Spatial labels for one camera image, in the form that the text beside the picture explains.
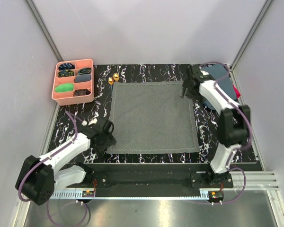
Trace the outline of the grey stitched cloth napkin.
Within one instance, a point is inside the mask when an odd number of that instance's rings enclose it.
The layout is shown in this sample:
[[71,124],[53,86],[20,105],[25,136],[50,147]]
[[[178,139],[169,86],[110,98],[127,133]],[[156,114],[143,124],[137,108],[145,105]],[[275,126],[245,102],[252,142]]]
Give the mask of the grey stitched cloth napkin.
[[198,153],[193,102],[182,81],[115,83],[110,121],[116,144],[109,154]]

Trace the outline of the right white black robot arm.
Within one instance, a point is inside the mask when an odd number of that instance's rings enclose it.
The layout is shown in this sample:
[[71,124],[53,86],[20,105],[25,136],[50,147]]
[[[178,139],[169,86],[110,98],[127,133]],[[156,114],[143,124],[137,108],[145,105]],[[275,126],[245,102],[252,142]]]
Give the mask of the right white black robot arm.
[[230,178],[230,165],[237,150],[251,136],[250,108],[231,99],[218,85],[217,80],[198,65],[187,69],[182,84],[181,97],[203,98],[209,101],[219,115],[218,146],[200,182],[210,187],[220,187]]

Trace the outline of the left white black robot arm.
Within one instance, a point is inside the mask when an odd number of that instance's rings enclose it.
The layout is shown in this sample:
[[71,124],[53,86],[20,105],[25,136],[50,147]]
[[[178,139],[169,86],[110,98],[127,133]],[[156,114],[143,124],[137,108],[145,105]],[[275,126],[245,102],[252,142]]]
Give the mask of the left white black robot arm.
[[15,185],[19,199],[43,205],[56,191],[70,185],[90,186],[94,183],[90,167],[83,163],[70,167],[66,164],[88,149],[107,151],[116,144],[114,128],[110,120],[99,117],[90,125],[76,126],[74,135],[54,150],[39,157],[27,157]]

